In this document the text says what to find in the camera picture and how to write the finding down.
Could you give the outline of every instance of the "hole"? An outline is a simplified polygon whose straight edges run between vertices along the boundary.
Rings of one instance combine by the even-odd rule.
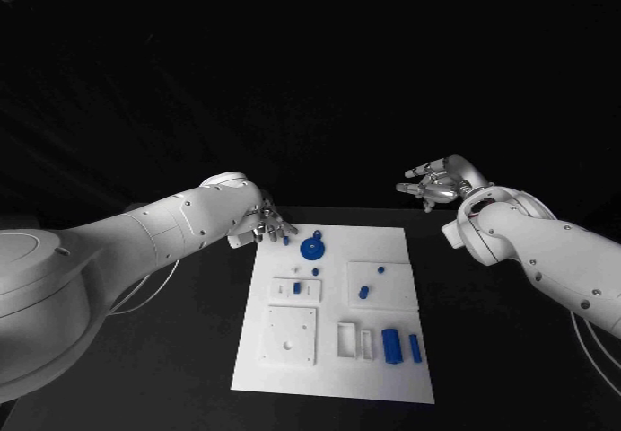
[[[69,255],[70,255],[69,250],[67,250],[67,249],[63,249],[62,247],[56,247],[56,248],[54,248],[54,252],[56,252],[57,254],[62,254],[62,256],[69,256]]]

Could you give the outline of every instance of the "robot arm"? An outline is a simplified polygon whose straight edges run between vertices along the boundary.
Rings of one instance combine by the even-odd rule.
[[[515,260],[534,288],[621,338],[621,245],[556,220],[531,195],[487,182],[458,155],[404,173],[416,175],[420,184],[397,184],[397,191],[425,200],[425,212],[462,198],[442,227],[452,248],[484,265]]]
[[[298,231],[239,172],[63,231],[0,231],[0,403],[43,387],[87,348],[126,287],[223,236]]]

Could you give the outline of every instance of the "white cable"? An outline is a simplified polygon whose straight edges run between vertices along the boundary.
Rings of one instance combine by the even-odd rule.
[[[589,332],[592,337],[595,338],[595,342],[598,343],[599,349],[602,350],[603,354],[608,356],[608,359],[612,361],[612,363],[616,365],[618,368],[621,368],[621,364],[616,362],[616,360],[612,358],[612,355],[609,354],[608,350],[605,349],[602,342],[599,341],[598,336],[595,335],[595,331],[592,330],[592,326],[589,321],[585,321],[586,326],[589,327]]]
[[[134,312],[139,307],[142,307],[142,305],[145,305],[145,303],[148,303],[148,301],[155,297],[155,295],[158,294],[158,291],[162,289],[162,287],[168,283],[168,280],[171,279],[171,274],[174,273],[174,270],[177,269],[177,265],[178,265],[178,260],[174,262],[174,267],[171,267],[171,273],[168,274],[164,282],[161,283],[158,290],[155,291],[155,293],[151,296],[148,296],[147,300],[139,305],[136,305],[134,308],[131,308],[129,310],[124,310],[122,312],[113,312],[108,316],[116,316],[118,314],[125,314],[126,312]]]
[[[128,299],[132,297],[132,295],[135,294],[135,292],[138,291],[139,287],[142,286],[142,284],[145,283],[148,277],[151,277],[151,275],[148,274],[144,278],[142,281],[139,282],[139,285],[132,289],[132,292],[122,298],[122,301],[113,306],[113,308],[109,310],[108,315],[111,315],[118,309],[119,307],[126,303]]]
[[[605,376],[603,371],[599,369],[598,365],[595,364],[595,361],[592,360],[590,353],[589,353],[589,351],[586,349],[586,346],[585,346],[585,342],[582,341],[582,336],[579,335],[577,324],[576,324],[576,315],[573,314],[573,312],[570,312],[570,314],[572,314],[572,321],[573,321],[573,329],[576,330],[576,336],[577,336],[579,345],[582,346],[582,350],[586,353],[586,357],[589,358],[589,361],[592,363],[592,366],[595,367],[595,370],[598,370],[598,373],[602,376],[605,382],[608,383],[608,385],[611,386],[611,388],[616,392],[616,395],[621,397],[621,391],[616,389],[616,387],[612,384],[611,380]]]

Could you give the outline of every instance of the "black table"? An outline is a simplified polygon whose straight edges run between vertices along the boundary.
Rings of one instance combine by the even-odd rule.
[[[404,228],[436,405],[230,391],[255,245],[230,250],[221,240],[180,262],[142,309],[108,318],[77,364],[18,400],[4,431],[621,429],[567,311],[515,262],[484,267],[451,248],[439,229],[453,212],[281,210],[299,224]]]

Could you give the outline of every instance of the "black curtain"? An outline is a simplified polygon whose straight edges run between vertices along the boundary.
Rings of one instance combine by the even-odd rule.
[[[459,154],[611,231],[615,10],[196,25],[204,11],[170,9],[80,26],[56,17],[86,6],[0,10],[1,213],[72,227],[230,170],[281,205],[420,207],[402,173]]]

